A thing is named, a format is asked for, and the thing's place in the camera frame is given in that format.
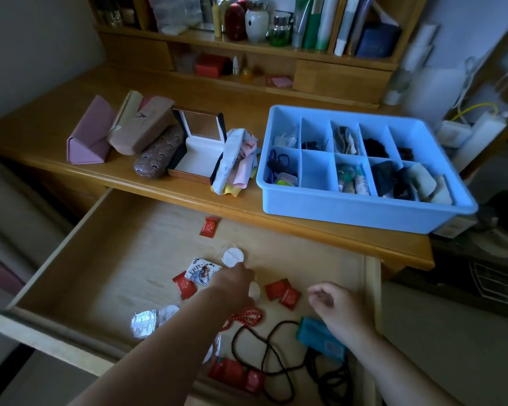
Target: yellow cable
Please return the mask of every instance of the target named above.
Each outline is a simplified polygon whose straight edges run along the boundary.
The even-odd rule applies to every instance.
[[[466,114],[467,112],[469,112],[470,110],[473,110],[474,108],[486,107],[486,106],[493,107],[494,114],[495,115],[498,114],[498,106],[497,106],[497,104],[494,104],[493,102],[482,102],[481,104],[473,105],[472,107],[468,107],[466,110],[461,111],[459,114],[455,115],[454,118],[452,118],[450,121],[455,121],[461,115]]]

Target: floor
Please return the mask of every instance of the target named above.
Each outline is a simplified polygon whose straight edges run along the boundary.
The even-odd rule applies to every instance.
[[[383,286],[384,330],[466,406],[508,404],[508,319],[407,287]],[[0,406],[61,406],[95,377],[35,353]]]

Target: open drawer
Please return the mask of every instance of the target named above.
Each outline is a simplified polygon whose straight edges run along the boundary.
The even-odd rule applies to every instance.
[[[245,252],[247,266],[260,285],[288,278],[300,291],[322,280],[334,281],[362,294],[370,310],[380,313],[380,262],[328,245],[222,220],[214,239],[199,236],[205,215],[185,207],[110,189],[62,242],[30,282],[0,314],[0,332],[48,355],[102,375],[139,342],[132,338],[132,314],[166,305],[180,306],[172,278],[194,257],[217,262],[230,242]],[[314,316],[305,296],[295,310],[262,292],[257,306],[264,320],[255,329],[262,336],[281,320]],[[221,355],[233,358],[230,343],[239,328],[222,333]],[[303,347],[296,328],[283,327],[274,339],[288,365],[302,362]],[[249,334],[240,337],[237,352],[259,365],[264,346]],[[223,404],[265,403],[206,377],[202,368],[193,394]],[[353,357],[355,404],[379,402],[371,377]],[[298,404],[320,404],[316,385],[305,369],[292,372]],[[285,379],[268,378],[276,397],[288,396]]]

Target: person's left hand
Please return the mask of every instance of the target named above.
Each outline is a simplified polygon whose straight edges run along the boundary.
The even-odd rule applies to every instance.
[[[229,305],[232,314],[240,312],[247,306],[253,306],[254,300],[249,297],[250,282],[255,273],[242,262],[232,268],[222,268],[211,276],[208,288],[218,290]]]

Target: hand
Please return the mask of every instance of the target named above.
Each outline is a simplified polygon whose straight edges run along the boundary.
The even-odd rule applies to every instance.
[[[323,282],[309,287],[307,292],[310,306],[345,346],[357,348],[366,339],[379,337],[365,308],[350,290]]]
[[[222,268],[214,273],[208,288],[218,290],[229,305],[230,314],[236,314],[245,307],[254,305],[254,300],[249,297],[250,282],[254,276],[253,270],[245,268],[239,262],[232,268]]]

